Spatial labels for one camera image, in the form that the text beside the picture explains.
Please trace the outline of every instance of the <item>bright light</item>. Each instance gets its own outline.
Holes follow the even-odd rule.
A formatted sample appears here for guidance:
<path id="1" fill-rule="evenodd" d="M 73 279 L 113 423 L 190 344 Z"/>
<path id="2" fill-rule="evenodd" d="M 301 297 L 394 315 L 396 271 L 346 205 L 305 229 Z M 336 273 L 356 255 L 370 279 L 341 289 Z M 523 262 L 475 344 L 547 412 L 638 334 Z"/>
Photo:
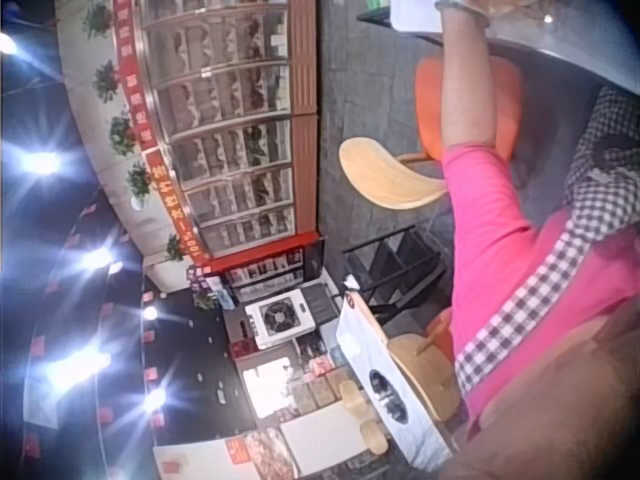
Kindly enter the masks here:
<path id="1" fill-rule="evenodd" d="M 49 366 L 48 377 L 58 393 L 65 393 L 73 386 L 108 367 L 111 355 L 85 348 L 70 357 Z"/>
<path id="2" fill-rule="evenodd" d="M 6 33 L 0 33 L 0 52 L 14 55 L 17 51 L 16 42 Z"/>
<path id="3" fill-rule="evenodd" d="M 111 252 L 105 247 L 102 247 L 85 254 L 82 264 L 85 268 L 95 270 L 97 268 L 106 267 L 111 263 L 111 260 L 113 260 Z"/>
<path id="4" fill-rule="evenodd" d="M 151 413 L 154 410 L 159 409 L 167 401 L 167 392 L 163 388 L 156 388 L 147 395 L 144 399 L 144 408 L 147 412 Z"/>
<path id="5" fill-rule="evenodd" d="M 32 153 L 25 157 L 24 166 L 29 172 L 51 175 L 60 169 L 60 159 L 52 152 Z"/>
<path id="6" fill-rule="evenodd" d="M 142 311 L 142 316 L 146 320 L 155 320 L 158 318 L 158 309 L 156 307 L 147 307 Z"/>
<path id="7" fill-rule="evenodd" d="M 122 270 L 122 265 L 122 262 L 112 263 L 109 267 L 109 275 L 113 275 L 114 273 L 118 273 L 120 270 Z"/>

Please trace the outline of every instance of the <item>wooden chair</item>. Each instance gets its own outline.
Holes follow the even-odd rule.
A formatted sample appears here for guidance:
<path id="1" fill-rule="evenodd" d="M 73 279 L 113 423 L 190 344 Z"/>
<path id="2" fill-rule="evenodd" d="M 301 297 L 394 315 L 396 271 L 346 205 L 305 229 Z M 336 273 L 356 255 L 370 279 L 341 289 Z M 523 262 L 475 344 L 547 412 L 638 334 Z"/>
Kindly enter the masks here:
<path id="1" fill-rule="evenodd" d="M 340 384 L 340 396 L 347 411 L 358 420 L 365 420 L 370 414 L 367 399 L 358 389 L 353 380 L 346 380 Z"/>
<path id="2" fill-rule="evenodd" d="M 447 191 L 444 181 L 405 167 L 370 138 L 345 140 L 340 146 L 340 163 L 355 189 L 381 207 L 417 208 L 437 200 Z"/>
<path id="3" fill-rule="evenodd" d="M 387 349 L 431 418 L 440 422 L 451 418 L 458 410 L 461 396 L 453 365 L 444 354 L 424 337 L 412 333 L 392 338 Z"/>
<path id="4" fill-rule="evenodd" d="M 367 420 L 360 425 L 360 435 L 367 448 L 376 455 L 382 455 L 389 450 L 389 442 L 384 431 L 376 420 Z"/>
<path id="5" fill-rule="evenodd" d="M 522 111 L 522 78 L 518 68 L 491 57 L 495 83 L 496 150 L 509 161 L 515 148 Z M 424 152 L 393 157 L 370 138 L 351 138 L 340 146 L 340 163 L 351 184 L 367 200 L 394 210 L 417 208 L 446 192 L 443 180 L 425 177 L 406 165 L 442 158 L 442 58 L 422 60 L 416 69 L 416 117 Z"/>

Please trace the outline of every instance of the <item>tiled floor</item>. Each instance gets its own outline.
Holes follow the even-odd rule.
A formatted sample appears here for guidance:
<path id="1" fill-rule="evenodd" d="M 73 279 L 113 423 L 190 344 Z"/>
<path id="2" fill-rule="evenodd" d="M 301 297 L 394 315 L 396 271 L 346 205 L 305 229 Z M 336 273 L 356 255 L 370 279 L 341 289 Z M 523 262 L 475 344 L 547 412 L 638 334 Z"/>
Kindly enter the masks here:
<path id="1" fill-rule="evenodd" d="M 418 61 L 440 54 L 440 47 L 358 22 L 356 16 L 366 11 L 365 0 L 320 0 L 319 10 L 319 226 L 326 237 L 327 270 L 341 284 L 342 249 L 412 223 L 451 264 L 454 222 L 448 196 L 419 209 L 383 209 L 353 189 L 338 160 L 340 144 L 354 136 L 374 138 L 392 154 L 420 150 L 413 74 Z M 508 57 L 523 74 L 523 119 L 512 174 L 523 210 L 540 225 L 560 203 L 564 177 L 591 112 L 598 80 L 536 52 L 501 49 L 494 53 Z M 450 282 L 450 276 L 442 282 L 433 305 L 412 312 L 419 327 L 446 306 Z M 390 329 L 416 327 L 407 316 L 394 323 Z"/>

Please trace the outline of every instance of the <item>wooden chair seat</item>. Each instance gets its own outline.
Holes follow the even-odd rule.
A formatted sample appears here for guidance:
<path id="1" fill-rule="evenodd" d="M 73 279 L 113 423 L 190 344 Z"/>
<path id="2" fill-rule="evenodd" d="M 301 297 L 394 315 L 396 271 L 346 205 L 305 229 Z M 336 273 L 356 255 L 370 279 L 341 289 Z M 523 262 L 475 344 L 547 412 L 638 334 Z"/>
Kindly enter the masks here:
<path id="1" fill-rule="evenodd" d="M 372 453 L 382 455 L 389 450 L 389 442 L 376 420 L 363 422 L 362 425 L 360 425 L 360 435 L 362 435 L 364 444 Z"/>
<path id="2" fill-rule="evenodd" d="M 447 191 L 443 180 L 425 177 L 405 167 L 370 138 L 344 141 L 340 146 L 340 163 L 354 188 L 382 207 L 416 208 Z"/>
<path id="3" fill-rule="evenodd" d="M 340 396 L 347 411 L 359 420 L 369 416 L 370 407 L 367 399 L 353 380 L 340 383 Z"/>
<path id="4" fill-rule="evenodd" d="M 434 420 L 444 422 L 458 410 L 461 397 L 453 365 L 427 339 L 412 333 L 387 343 L 391 357 L 409 379 Z"/>

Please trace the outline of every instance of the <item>green plant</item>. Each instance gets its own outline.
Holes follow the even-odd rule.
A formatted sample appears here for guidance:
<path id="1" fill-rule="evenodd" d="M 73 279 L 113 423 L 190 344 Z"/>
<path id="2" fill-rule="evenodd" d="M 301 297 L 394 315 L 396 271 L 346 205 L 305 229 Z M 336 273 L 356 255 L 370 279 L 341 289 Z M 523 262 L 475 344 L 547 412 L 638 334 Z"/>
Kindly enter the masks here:
<path id="1" fill-rule="evenodd" d="M 167 242 L 167 259 L 172 262 L 181 262 L 184 259 L 184 252 L 180 247 L 180 237 L 171 234 Z"/>
<path id="2" fill-rule="evenodd" d="M 113 97 L 118 91 L 118 74 L 111 60 L 96 69 L 93 88 L 98 92 L 98 98 L 104 103 L 113 100 Z"/>
<path id="3" fill-rule="evenodd" d="M 193 305 L 202 310 L 213 310 L 216 307 L 216 297 L 200 291 L 193 294 Z"/>
<path id="4" fill-rule="evenodd" d="M 135 147 L 136 136 L 131 128 L 129 115 L 122 113 L 111 119 L 111 128 L 109 129 L 109 139 L 111 147 L 118 155 L 126 157 L 133 153 Z"/>
<path id="5" fill-rule="evenodd" d="M 90 5 L 82 21 L 82 30 L 91 37 L 106 37 L 111 29 L 111 10 L 103 2 Z"/>
<path id="6" fill-rule="evenodd" d="M 147 167 L 142 162 L 136 162 L 127 173 L 127 185 L 131 189 L 131 193 L 140 203 L 144 203 L 151 193 L 151 177 L 147 171 Z"/>

